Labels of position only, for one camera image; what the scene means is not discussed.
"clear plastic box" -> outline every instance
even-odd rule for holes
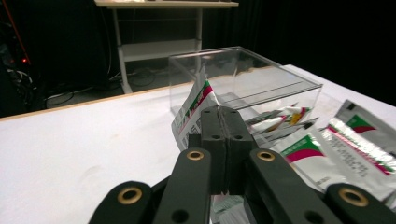
[[[322,87],[241,47],[173,55],[169,57],[169,81],[174,115],[186,101],[202,68],[218,101],[238,110],[244,120],[287,105],[313,108]]]

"white shelf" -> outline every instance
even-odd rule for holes
[[[173,40],[122,45],[125,62],[166,58],[169,55],[195,52],[197,40]]]

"table surface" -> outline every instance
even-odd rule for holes
[[[163,1],[163,0],[95,0],[99,7],[237,7],[235,2]]]
[[[396,128],[396,107],[284,67],[323,84],[322,123],[349,99]],[[118,184],[155,185],[179,153],[172,120],[168,88],[0,119],[0,223],[88,223]]]

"floor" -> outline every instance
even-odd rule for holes
[[[158,66],[156,68],[149,66],[132,68],[131,64],[127,64],[127,74],[128,82],[133,92],[156,89],[166,86],[169,83],[166,65],[160,68],[158,68]],[[110,88],[106,91],[92,87],[65,91],[47,97],[44,102],[44,107],[50,109],[65,105],[85,103],[122,94],[123,91],[120,85],[120,74],[118,74],[110,79]]]

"white table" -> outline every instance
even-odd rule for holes
[[[347,98],[396,128],[396,107],[285,67],[324,84],[316,113]],[[168,97],[162,88],[0,119],[0,223],[87,223],[118,184],[168,177],[179,153]]]
[[[165,58],[174,54],[199,51],[202,48],[202,19],[204,8],[229,8],[237,7],[234,2],[193,2],[193,1],[145,1],[145,0],[95,0],[99,7],[107,7],[113,12],[114,27],[118,54],[120,60],[120,70],[122,82],[121,86],[125,93],[131,93],[132,89],[128,83],[125,68],[126,62]],[[120,40],[120,27],[117,9],[123,8],[196,8],[196,35],[195,39],[160,41],[140,44],[122,44]]]

